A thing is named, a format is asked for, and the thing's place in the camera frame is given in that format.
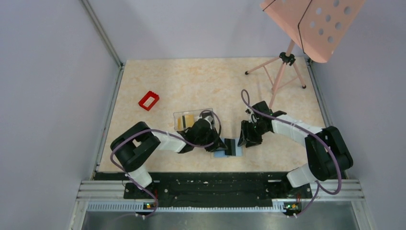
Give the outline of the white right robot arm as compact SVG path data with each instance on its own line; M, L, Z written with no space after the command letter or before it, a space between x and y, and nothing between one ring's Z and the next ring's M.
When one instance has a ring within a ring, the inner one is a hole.
M273 112L265 101L248 107L245 112L248 120L241 122L238 146L260 145L262 136L272 132L286 136L306 149L307 163L288 172L281 181L284 196L294 197L302 185L332 179L353 166L353 158L336 127L308 125L284 111Z

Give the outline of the clear plastic card box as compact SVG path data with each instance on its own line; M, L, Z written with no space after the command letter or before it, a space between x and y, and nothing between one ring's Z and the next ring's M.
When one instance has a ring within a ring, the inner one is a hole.
M189 110L174 112L174 130L184 131L186 128L192 127L195 122L203 115L208 113L208 111L213 111L212 108L205 108L199 110Z

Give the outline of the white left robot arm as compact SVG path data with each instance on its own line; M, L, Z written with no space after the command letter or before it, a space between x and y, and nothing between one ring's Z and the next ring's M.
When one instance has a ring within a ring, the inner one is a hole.
M207 152L226 150L226 144L208 118L199 118L191 127L176 133L150 129L143 121L136 123L110 145L111 157L119 161L131 181L135 182L135 192L142 198L153 194L152 178L145 162L156 150L187 153L194 148L204 148Z

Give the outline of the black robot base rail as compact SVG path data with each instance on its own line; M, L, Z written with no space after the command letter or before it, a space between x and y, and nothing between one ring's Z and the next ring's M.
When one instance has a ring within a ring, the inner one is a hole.
M309 184L286 193L283 172L152 172L147 192L123 172L96 173L96 181L121 181L124 199L158 199L158 207L271 207L276 199L312 198Z

